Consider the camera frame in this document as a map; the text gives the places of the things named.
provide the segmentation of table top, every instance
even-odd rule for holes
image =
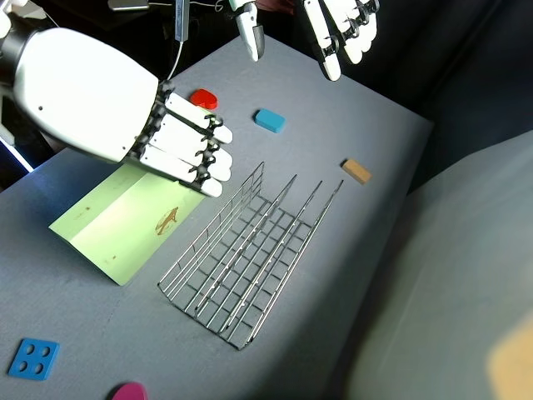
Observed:
[[[66,150],[0,194],[0,363],[7,371],[22,338],[61,344],[47,381],[0,375],[2,399],[104,399],[128,381],[153,399],[322,394],[431,124],[346,77],[328,82],[315,61],[270,38],[257,64],[236,39],[176,84],[182,96],[218,96],[234,132],[232,180],[125,287],[47,228],[116,166]],[[259,108],[286,117],[285,130],[258,127]],[[341,170],[346,158],[372,172],[367,185]],[[298,174],[283,203],[290,212],[319,180],[319,207],[345,183],[260,334],[237,351],[170,305],[157,282],[261,161],[267,198]]]

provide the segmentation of metal wire rack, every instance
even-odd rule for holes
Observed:
[[[177,308],[237,349],[254,340],[324,219],[339,183],[315,222],[302,220],[318,183],[295,215],[261,195],[264,162],[163,275],[158,287]]]

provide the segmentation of blue block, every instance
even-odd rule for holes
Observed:
[[[285,126],[286,119],[279,114],[262,108],[255,116],[256,124],[260,127],[279,133]]]
[[[44,381],[59,352],[59,343],[37,339],[23,339],[7,375]]]

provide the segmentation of wire grid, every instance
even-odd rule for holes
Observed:
[[[261,196],[262,163],[158,283],[171,303],[237,349],[257,335],[323,219],[279,207],[296,176],[271,202]]]

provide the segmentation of brown rectangular block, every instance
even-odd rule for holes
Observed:
[[[342,164],[342,169],[349,173],[361,185],[364,185],[372,178],[372,174],[356,160],[347,160]]]

